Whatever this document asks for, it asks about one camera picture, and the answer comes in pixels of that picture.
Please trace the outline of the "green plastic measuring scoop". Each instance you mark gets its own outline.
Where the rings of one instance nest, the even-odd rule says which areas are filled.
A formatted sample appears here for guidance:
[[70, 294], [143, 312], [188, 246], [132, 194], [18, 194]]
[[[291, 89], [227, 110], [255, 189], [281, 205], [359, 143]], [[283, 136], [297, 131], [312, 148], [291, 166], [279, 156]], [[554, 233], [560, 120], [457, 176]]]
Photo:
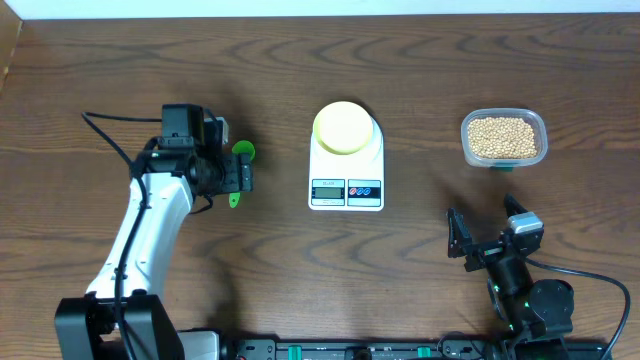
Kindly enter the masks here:
[[[256, 150], [254, 144], [248, 140], [240, 140], [233, 147], [232, 152], [234, 154], [248, 154], [250, 160], [253, 161], [256, 156]], [[241, 194], [239, 192], [231, 193], [229, 195], [229, 206], [235, 208], [240, 202]]]

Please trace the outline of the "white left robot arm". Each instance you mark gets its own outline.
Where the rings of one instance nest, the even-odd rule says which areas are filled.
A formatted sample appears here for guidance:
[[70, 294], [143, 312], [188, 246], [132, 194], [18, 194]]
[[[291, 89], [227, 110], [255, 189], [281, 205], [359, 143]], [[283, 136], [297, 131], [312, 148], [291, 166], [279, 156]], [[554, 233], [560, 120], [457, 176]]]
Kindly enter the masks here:
[[111, 252], [84, 296], [64, 298], [54, 317], [66, 359], [217, 359], [213, 330], [179, 331], [161, 297], [173, 249], [198, 196], [253, 189], [254, 151], [149, 150], [134, 163], [128, 209]]

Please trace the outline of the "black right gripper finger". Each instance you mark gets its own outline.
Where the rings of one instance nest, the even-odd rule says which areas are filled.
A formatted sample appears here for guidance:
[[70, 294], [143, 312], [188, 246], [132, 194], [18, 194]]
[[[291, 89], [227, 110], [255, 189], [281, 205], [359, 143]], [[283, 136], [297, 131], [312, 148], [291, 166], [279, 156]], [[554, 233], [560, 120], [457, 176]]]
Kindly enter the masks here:
[[528, 210], [510, 193], [505, 195], [503, 206], [508, 217], [528, 212]]
[[454, 208], [449, 208], [447, 220], [449, 228], [447, 256], [449, 258], [466, 256], [472, 246], [472, 236], [466, 227], [463, 215]]

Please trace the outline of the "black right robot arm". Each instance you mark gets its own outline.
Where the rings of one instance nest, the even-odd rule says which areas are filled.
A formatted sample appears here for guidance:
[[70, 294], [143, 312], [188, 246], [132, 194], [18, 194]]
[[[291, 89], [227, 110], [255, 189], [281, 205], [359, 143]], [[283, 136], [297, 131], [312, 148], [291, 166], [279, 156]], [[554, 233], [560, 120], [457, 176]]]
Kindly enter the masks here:
[[463, 257], [465, 270], [488, 273], [489, 293], [510, 333], [498, 341], [505, 359], [568, 359], [564, 336], [573, 330], [574, 291], [557, 279], [533, 280], [526, 265], [540, 248], [544, 224], [512, 195], [504, 198], [507, 226], [497, 239], [475, 243], [455, 209], [447, 211], [447, 256]]

